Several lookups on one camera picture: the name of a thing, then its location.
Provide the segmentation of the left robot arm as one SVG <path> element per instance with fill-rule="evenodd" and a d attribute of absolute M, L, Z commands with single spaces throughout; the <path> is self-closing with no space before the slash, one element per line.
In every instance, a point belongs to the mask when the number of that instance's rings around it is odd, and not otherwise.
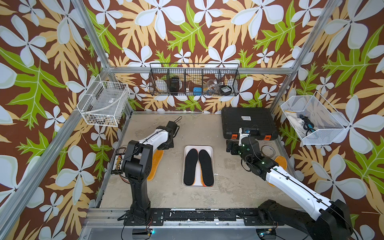
<path fill-rule="evenodd" d="M 144 226 L 151 220 L 151 201 L 148 197 L 147 180 L 152 170 L 154 153 L 174 147 L 174 137 L 179 126 L 169 121 L 159 126 L 148 137 L 130 141 L 124 153 L 121 170 L 131 186 L 132 204 L 118 220 L 125 226 Z"/>

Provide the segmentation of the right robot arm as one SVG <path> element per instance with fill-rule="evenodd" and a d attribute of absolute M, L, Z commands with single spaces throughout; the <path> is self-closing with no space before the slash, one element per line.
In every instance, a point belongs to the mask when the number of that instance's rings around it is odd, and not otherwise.
<path fill-rule="evenodd" d="M 353 233 L 349 207 L 332 201 L 305 186 L 271 158 L 259 151 L 259 143 L 250 138 L 228 140 L 228 153 L 239 156 L 248 172 L 279 188 L 294 200 L 302 211 L 267 200 L 258 207 L 261 222 L 277 222 L 299 230 L 313 240 L 347 240 Z"/>

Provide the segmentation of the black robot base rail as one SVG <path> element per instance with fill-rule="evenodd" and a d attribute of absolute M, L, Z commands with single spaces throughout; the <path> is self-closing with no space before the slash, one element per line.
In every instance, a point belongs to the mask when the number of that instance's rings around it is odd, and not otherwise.
<path fill-rule="evenodd" d="M 236 222 L 243 220 L 245 226 L 259 226 L 268 222 L 267 215 L 257 208 L 229 209 L 169 209 L 152 208 L 144 218 L 134 216 L 128 210 L 118 221 L 125 226 L 163 226 L 164 222 Z"/>

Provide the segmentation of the orange fuzzy insole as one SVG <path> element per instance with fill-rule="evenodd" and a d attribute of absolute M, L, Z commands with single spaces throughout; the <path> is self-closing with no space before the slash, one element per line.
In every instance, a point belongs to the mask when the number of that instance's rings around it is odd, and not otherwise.
<path fill-rule="evenodd" d="M 276 156 L 274 161 L 277 162 L 281 168 L 283 168 L 283 174 L 286 174 L 288 166 L 286 158 L 283 156 Z"/>
<path fill-rule="evenodd" d="M 152 181 L 155 177 L 155 174 L 157 172 L 157 168 L 162 160 L 162 157 L 164 155 L 164 150 L 157 150 L 153 155 L 153 161 L 152 161 L 152 169 L 148 176 L 148 181 Z"/>

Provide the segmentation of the black insole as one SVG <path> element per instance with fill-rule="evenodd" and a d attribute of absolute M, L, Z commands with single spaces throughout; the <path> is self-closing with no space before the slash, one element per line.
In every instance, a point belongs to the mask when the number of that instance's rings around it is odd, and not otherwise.
<path fill-rule="evenodd" d="M 199 162 L 201 165 L 203 183 L 207 187 L 212 187 L 215 183 L 212 158 L 206 150 L 199 152 Z"/>
<path fill-rule="evenodd" d="M 198 151 L 191 149 L 185 158 L 184 184 L 192 186 L 195 182 L 196 165 L 198 161 Z"/>

